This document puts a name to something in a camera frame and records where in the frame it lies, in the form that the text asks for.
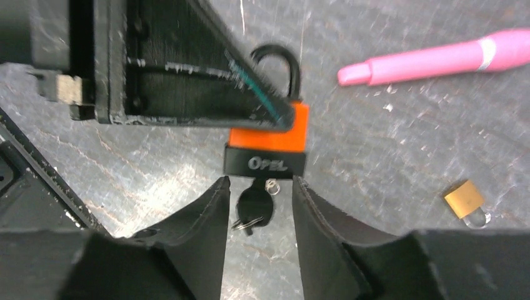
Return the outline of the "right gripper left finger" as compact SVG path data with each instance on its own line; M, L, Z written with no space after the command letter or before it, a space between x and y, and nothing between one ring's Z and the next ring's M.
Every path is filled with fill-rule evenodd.
M219 299L230 180L130 238L1 231L2 299Z

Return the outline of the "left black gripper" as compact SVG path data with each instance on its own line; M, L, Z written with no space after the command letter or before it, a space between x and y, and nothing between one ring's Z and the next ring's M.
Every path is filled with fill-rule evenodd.
M74 112L126 122L125 1L1 1L1 62L32 65L53 101L61 75L77 79Z

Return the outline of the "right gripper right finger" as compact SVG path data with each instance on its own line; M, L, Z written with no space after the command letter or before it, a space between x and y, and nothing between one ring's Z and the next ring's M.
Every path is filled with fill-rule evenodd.
M529 231L415 229L348 215L301 177L292 211L305 299L528 299Z

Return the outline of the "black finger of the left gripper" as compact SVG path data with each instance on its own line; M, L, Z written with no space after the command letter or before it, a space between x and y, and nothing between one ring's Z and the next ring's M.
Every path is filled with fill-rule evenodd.
M295 58L275 43L250 53L208 1L128 1L124 111L153 125L293 126Z

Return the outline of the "black-head key bunch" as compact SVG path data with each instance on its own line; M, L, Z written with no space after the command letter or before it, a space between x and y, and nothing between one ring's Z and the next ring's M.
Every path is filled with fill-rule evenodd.
M275 212L273 197L280 190L280 185L275 179L253 179L252 184L237 200L237 220L231 229L242 230L247 236L252 236L254 228L267 226Z

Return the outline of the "orange black padlock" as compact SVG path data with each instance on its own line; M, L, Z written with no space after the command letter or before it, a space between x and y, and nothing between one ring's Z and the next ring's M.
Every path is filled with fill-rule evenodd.
M289 66L287 99L294 109L293 125L285 132L230 129L224 150L223 173L265 180L291 180L305 172L309 106L300 98L301 68L291 50L280 44L263 44L251 53L256 63L266 56L279 56Z

